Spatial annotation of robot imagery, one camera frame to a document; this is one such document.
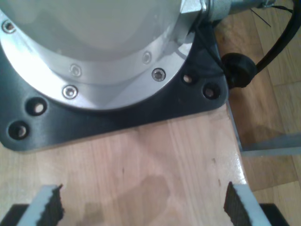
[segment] metal fitting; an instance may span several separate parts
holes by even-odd
[[[163,69],[156,68],[155,70],[152,71],[151,76],[155,81],[163,81],[166,77],[166,74]]]
[[[78,94],[77,88],[75,86],[69,85],[63,89],[63,96],[66,99],[74,99]]]
[[[5,20],[2,23],[2,30],[7,34],[11,34],[16,31],[15,26],[11,23],[10,20]]]

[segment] wood grain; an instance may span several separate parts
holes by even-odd
[[[290,226],[301,222],[301,188],[298,181],[254,192],[259,203],[275,203]]]
[[[301,82],[279,85],[274,91],[285,132],[301,133]]]
[[[254,62],[263,57],[261,42],[251,11],[229,16],[216,28],[221,55],[243,53]],[[243,146],[284,134],[268,69],[244,89],[233,89],[229,98]]]
[[[243,165],[252,191],[298,180],[291,156],[244,157]]]
[[[251,11],[223,20],[215,32],[221,55],[238,52],[259,62],[264,54],[256,25]],[[268,69],[248,87],[231,90],[229,102],[242,146],[285,134]],[[243,158],[243,165],[252,191],[297,180],[291,156]]]
[[[293,156],[293,163],[301,186],[301,154]]]
[[[277,0],[276,5],[293,8],[290,0]],[[253,15],[259,33],[264,54],[266,54],[287,26],[291,18],[289,12],[275,8],[267,10],[254,9],[272,27],[267,26],[259,17]],[[272,84],[288,84],[301,81],[301,30],[288,44],[284,51],[268,66]]]
[[[60,226],[231,225],[229,181],[245,183],[226,106],[37,153],[0,148],[0,218],[60,184]]]

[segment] metal bracket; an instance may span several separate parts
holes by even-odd
[[[218,54],[211,25],[201,31]],[[0,48],[0,141],[16,151],[43,148],[210,111],[222,106],[228,93],[223,72],[198,39],[181,70],[160,92],[115,111],[84,111],[48,99],[16,73]]]

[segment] wooden board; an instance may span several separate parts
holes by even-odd
[[[222,56],[238,52],[256,63],[262,59],[261,42],[251,11],[227,17],[215,33]],[[231,90],[229,103],[242,146],[285,133],[268,69],[259,73],[248,87]]]
[[[277,0],[276,5],[286,6],[292,9],[291,0]],[[272,27],[267,26],[259,17],[253,15],[261,41],[264,54],[266,54],[287,26],[292,14],[269,8],[267,10],[254,9],[262,18],[264,18]],[[284,51],[268,66],[272,84],[288,84],[301,81],[301,30],[288,44]]]
[[[301,133],[301,82],[279,85],[274,91],[285,132]]]
[[[268,13],[270,10],[257,11]],[[263,58],[264,44],[260,39],[261,31],[258,35],[256,26],[265,25],[265,23],[262,20],[255,23],[254,19],[256,16],[251,11],[246,11],[229,16],[222,21],[216,28],[221,55],[238,52],[249,56],[256,63]],[[265,39],[270,41],[269,36],[265,36]],[[248,87],[233,89],[230,92],[229,102],[242,146],[285,134],[280,112],[290,111],[290,109],[279,110],[279,102],[276,100],[270,75],[266,68]],[[252,191],[297,180],[291,156],[243,158],[243,164]]]
[[[243,165],[252,191],[298,180],[291,156],[245,157]]]
[[[254,192],[259,203],[275,203],[290,226],[301,222],[301,188],[298,181]]]
[[[293,156],[293,163],[297,172],[299,184],[301,186],[301,154]]]
[[[0,218],[60,184],[60,226],[231,225],[227,185],[245,183],[226,106],[33,153],[0,148]]]

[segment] screw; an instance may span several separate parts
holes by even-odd
[[[145,65],[148,65],[151,62],[151,53],[149,51],[146,51],[143,54],[142,61]]]
[[[163,69],[156,68],[152,71],[151,76],[155,81],[163,81],[165,79],[166,74]]]
[[[183,80],[188,84],[192,83],[192,77],[190,77],[189,75],[184,75]]]
[[[72,64],[70,66],[70,73],[74,77],[80,77],[81,76],[81,68],[80,68],[80,66],[78,66],[76,64]]]
[[[67,99],[74,99],[78,94],[75,86],[68,85],[63,89],[63,96]]]
[[[5,20],[2,23],[2,30],[7,34],[11,34],[16,31],[15,26],[9,20]]]

